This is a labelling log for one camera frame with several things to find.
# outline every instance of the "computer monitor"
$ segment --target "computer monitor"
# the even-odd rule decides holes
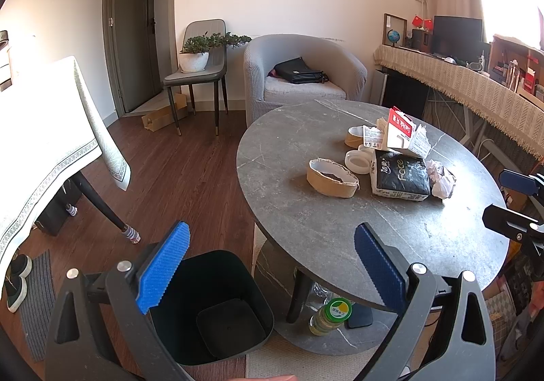
[[[483,20],[435,16],[431,53],[464,62],[477,62],[482,53]]]

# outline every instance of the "black tissue package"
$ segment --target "black tissue package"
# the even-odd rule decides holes
[[[398,152],[374,151],[371,184],[382,197],[423,201],[431,194],[425,160]]]

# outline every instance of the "potted plant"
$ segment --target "potted plant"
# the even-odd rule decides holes
[[[222,46],[237,47],[251,41],[250,37],[237,36],[227,32],[225,35],[219,33],[208,36],[206,32],[203,36],[190,37],[183,44],[178,61],[183,72],[198,72],[206,68],[209,52],[214,48]]]

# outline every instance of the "metal bolt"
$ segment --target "metal bolt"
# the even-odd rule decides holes
[[[476,275],[474,275],[474,272],[466,270],[463,272],[463,278],[469,282],[473,282],[476,280]]]
[[[128,272],[132,269],[132,263],[130,261],[119,261],[117,263],[117,270],[119,272]]]
[[[427,272],[427,268],[421,263],[412,264],[412,270],[418,275],[423,275]]]
[[[73,280],[74,278],[77,278],[77,276],[80,274],[80,272],[77,269],[70,269],[68,272],[66,272],[66,276]]]

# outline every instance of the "fringed tablecloth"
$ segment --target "fringed tablecloth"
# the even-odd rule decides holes
[[[102,156],[115,184],[131,169],[74,57],[26,74],[0,93],[0,277],[64,181]]]
[[[544,159],[544,112],[503,85],[468,68],[386,45],[374,51],[374,61],[466,105],[538,160]]]

